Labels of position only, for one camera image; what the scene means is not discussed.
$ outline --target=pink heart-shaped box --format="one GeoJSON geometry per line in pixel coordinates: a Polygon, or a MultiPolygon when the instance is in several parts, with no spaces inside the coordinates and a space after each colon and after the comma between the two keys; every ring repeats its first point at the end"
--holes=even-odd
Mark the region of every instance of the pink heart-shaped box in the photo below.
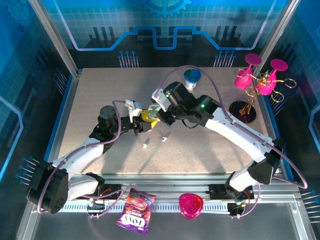
{"type": "Polygon", "coordinates": [[[204,200],[194,193],[184,193],[179,197],[180,211],[187,219],[195,219],[204,207],[204,200]]]}

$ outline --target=black round base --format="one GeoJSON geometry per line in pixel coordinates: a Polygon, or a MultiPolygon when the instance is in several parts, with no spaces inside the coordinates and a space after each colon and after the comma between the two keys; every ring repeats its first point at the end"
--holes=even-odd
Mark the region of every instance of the black round base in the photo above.
{"type": "Polygon", "coordinates": [[[235,116],[237,119],[239,119],[241,122],[248,124],[253,122],[256,117],[257,117],[257,112],[254,109],[254,107],[252,106],[250,109],[250,113],[247,114],[241,114],[240,110],[244,108],[244,106],[246,105],[245,101],[235,101],[233,103],[231,103],[230,107],[229,107],[229,112],[235,116]]]}

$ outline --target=candy bag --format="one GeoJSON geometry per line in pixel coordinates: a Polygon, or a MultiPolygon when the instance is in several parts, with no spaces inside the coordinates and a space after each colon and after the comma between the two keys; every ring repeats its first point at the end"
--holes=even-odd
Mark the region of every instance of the candy bag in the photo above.
{"type": "Polygon", "coordinates": [[[126,198],[121,217],[116,224],[124,229],[148,235],[151,209],[155,200],[155,195],[137,191],[132,187],[126,198]]]}

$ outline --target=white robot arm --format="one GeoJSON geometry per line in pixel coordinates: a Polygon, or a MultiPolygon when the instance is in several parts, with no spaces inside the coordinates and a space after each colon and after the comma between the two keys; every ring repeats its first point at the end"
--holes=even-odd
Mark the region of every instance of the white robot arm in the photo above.
{"type": "Polygon", "coordinates": [[[273,140],[268,136],[253,130],[229,112],[226,117],[220,104],[207,95],[195,98],[181,82],[173,82],[165,89],[160,89],[152,94],[152,100],[161,106],[157,117],[168,126],[176,120],[181,120],[186,125],[185,120],[213,130],[229,139],[231,142],[242,148],[251,156],[252,162],[241,170],[234,172],[225,184],[228,193],[237,198],[248,186],[257,182],[269,184],[277,168],[279,167],[281,156],[275,153],[270,146],[275,146],[282,150],[284,143],[280,139],[273,140]],[[235,122],[252,134],[247,134],[235,126],[235,122]]]}
{"type": "MultiPolygon", "coordinates": [[[[188,120],[190,123],[195,123],[193,127],[188,128],[200,125],[213,130],[229,139],[251,156],[252,162],[243,169],[231,174],[224,185],[225,192],[230,199],[237,199],[244,189],[255,185],[257,182],[262,184],[271,182],[276,169],[279,167],[281,157],[268,147],[268,144],[281,149],[283,147],[281,142],[275,142],[272,138],[263,136],[227,113],[232,119],[230,121],[218,102],[207,95],[202,95],[196,99],[180,82],[173,82],[164,90],[161,89],[157,97],[155,97],[155,93],[156,91],[152,94],[151,101],[161,106],[156,116],[163,123],[170,126],[176,120],[181,120],[186,125],[185,120],[188,120]],[[261,141],[239,130],[234,126],[235,122],[253,135],[259,136],[261,141]]],[[[148,111],[145,112],[141,104],[127,100],[125,105],[129,108],[129,116],[121,117],[121,134],[133,130],[137,135],[154,127],[154,121],[157,120],[149,119],[148,111]]],[[[100,196],[104,190],[103,178],[93,173],[81,176],[74,176],[74,174],[109,150],[113,143],[98,143],[112,140],[116,134],[118,134],[116,111],[113,106],[105,106],[100,110],[98,125],[81,145],[90,146],[72,155],[63,166],[63,169],[59,169],[50,181],[50,186],[47,188],[45,198],[42,201],[42,207],[45,210],[54,214],[63,207],[67,200],[83,195],[100,196]]],[[[40,162],[38,164],[29,185],[27,196],[29,201],[38,204],[44,182],[66,156],[56,159],[52,163],[40,162]]]]}

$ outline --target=pink wine glass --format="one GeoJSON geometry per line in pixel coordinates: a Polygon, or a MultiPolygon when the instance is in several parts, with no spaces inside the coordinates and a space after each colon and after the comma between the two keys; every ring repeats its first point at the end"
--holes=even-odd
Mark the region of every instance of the pink wine glass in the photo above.
{"type": "Polygon", "coordinates": [[[254,53],[247,54],[245,56],[245,61],[249,64],[249,66],[241,70],[234,80],[234,85],[238,89],[242,90],[247,89],[252,83],[253,77],[250,76],[253,74],[252,66],[257,66],[262,62],[261,57],[254,53]]]}
{"type": "Polygon", "coordinates": [[[257,91],[260,91],[261,95],[269,95],[273,92],[277,84],[276,71],[282,72],[288,69],[286,62],[281,59],[272,59],[270,65],[274,69],[271,71],[270,76],[268,77],[267,85],[262,85],[259,83],[255,85],[255,88],[257,91]]]}

